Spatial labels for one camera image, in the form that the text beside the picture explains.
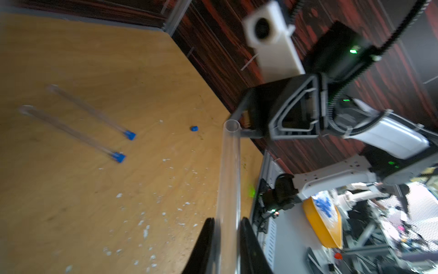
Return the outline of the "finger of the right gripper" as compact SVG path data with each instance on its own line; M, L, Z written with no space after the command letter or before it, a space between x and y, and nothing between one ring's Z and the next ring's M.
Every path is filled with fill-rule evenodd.
M272 140L311 139L319 136L321 77L304 74L284 79L271 107L268 130Z
M242 100L231 113L229 119L240 123L242 138L264 138L266 119L263 117L260 96L255 88L245 91Z

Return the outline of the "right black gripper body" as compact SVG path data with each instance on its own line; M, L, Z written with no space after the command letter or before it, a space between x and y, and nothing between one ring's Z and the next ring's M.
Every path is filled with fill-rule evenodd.
M262 135L320 135L326 128L327 83L323 74L303 74L250 89L252 129Z

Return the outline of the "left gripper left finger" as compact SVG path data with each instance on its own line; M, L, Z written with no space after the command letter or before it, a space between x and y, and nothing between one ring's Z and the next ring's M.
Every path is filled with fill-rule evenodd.
M207 218L182 274L211 274L214 218Z

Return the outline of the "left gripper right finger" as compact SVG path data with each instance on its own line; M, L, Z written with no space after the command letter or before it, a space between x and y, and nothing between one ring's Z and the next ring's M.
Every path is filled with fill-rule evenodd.
M239 225L240 273L273 274L248 218Z

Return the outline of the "clear glass test tube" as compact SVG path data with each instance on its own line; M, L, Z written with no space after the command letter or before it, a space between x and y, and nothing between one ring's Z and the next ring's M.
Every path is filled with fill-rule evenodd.
M78 106L82 110L88 112L91 116L93 116L93 117L97 118L98 120L104 122L106 125L110 126L111 128L113 128L113 129L115 129L117 131L120 131L122 134L125 134L128 131L128 129L126 129L125 127L117 124L116 122L111 120L109 117L104 115L99 110L93 108L92 106L90 106L89 104L87 104L84 101L80 100L79 98L69 94L65 90L62 90L57 85L51 84L51 85L48 86L47 89L48 89L49 92L57 94L57 95L61 96L63 99L70 101L71 103L75 104L76 106Z

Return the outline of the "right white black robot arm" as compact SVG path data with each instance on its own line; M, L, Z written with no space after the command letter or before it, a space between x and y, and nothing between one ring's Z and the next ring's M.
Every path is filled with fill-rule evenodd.
M353 77L381 51L353 29L335 22L305 58L309 73L250 88L231 118L249 115L243 137L314 139L325 134L365 144L357 155L313 172L280 175L259 193L262 213L288 210L311 196L356 182L399 185L438 160L438 136L345 94Z

